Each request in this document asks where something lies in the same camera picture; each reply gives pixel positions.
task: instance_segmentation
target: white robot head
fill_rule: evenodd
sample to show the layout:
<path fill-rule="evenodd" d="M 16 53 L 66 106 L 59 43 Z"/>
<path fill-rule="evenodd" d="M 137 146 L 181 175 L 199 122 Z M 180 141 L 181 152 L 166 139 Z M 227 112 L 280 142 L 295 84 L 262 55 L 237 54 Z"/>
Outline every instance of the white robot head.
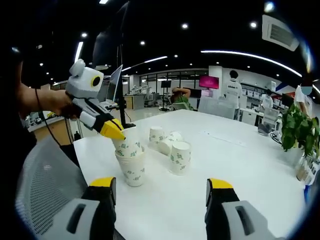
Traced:
<path fill-rule="evenodd" d="M 66 92 L 76 98 L 96 98 L 100 91 L 104 74 L 86 67 L 82 59 L 76 61 L 69 70 L 71 76 L 66 85 Z"/>

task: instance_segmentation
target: green leaves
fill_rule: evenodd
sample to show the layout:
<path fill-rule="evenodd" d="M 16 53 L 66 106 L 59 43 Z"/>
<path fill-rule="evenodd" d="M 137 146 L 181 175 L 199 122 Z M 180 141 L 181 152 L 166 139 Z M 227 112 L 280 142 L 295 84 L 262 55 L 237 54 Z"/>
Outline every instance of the green leaves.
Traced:
<path fill-rule="evenodd" d="M 282 147 L 285 151 L 303 147 L 304 156 L 319 156 L 319 125 L 294 104 L 282 116 Z"/>

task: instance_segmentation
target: pink screen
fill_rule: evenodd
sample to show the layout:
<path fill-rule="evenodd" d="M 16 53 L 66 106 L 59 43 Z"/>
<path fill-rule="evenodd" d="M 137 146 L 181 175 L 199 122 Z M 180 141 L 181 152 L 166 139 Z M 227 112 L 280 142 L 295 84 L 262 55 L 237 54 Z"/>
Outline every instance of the pink screen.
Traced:
<path fill-rule="evenodd" d="M 215 76 L 200 76 L 199 86 L 209 89 L 218 89 L 219 78 Z"/>

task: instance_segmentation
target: paper cup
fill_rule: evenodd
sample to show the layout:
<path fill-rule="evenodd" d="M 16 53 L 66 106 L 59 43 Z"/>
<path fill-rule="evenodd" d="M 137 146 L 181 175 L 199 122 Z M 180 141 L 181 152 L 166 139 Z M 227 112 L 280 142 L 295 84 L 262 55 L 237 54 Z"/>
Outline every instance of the paper cup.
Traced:
<path fill-rule="evenodd" d="M 126 184 L 131 187 L 138 187 L 144 183 L 146 174 L 145 152 L 134 157 L 123 157 L 115 152 L 115 157 L 119 162 Z"/>
<path fill-rule="evenodd" d="M 170 132 L 169 136 L 158 143 L 158 149 L 164 155 L 169 155 L 171 152 L 172 144 L 176 141 L 183 141 L 183 137 L 177 131 Z"/>
<path fill-rule="evenodd" d="M 149 145 L 153 148 L 158 147 L 158 143 L 165 139 L 165 133 L 161 126 L 153 126 L 150 128 Z"/>
<path fill-rule="evenodd" d="M 122 157 L 134 157 L 142 153 L 142 146 L 136 127 L 122 130 L 125 140 L 112 139 L 115 151 Z"/>
<path fill-rule="evenodd" d="M 169 171 L 176 175 L 186 173 L 190 165 L 191 145 L 185 141 L 175 141 L 169 159 Z"/>

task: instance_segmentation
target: potted plant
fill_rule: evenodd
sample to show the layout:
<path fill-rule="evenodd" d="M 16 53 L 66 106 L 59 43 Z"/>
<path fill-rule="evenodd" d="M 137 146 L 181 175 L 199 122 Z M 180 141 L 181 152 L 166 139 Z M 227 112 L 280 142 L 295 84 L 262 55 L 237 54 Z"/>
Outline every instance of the potted plant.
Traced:
<path fill-rule="evenodd" d="M 282 116 L 282 147 L 286 158 L 293 167 L 302 156 L 312 157 L 314 151 L 319 156 L 319 124 L 315 118 L 309 118 L 294 104 Z"/>

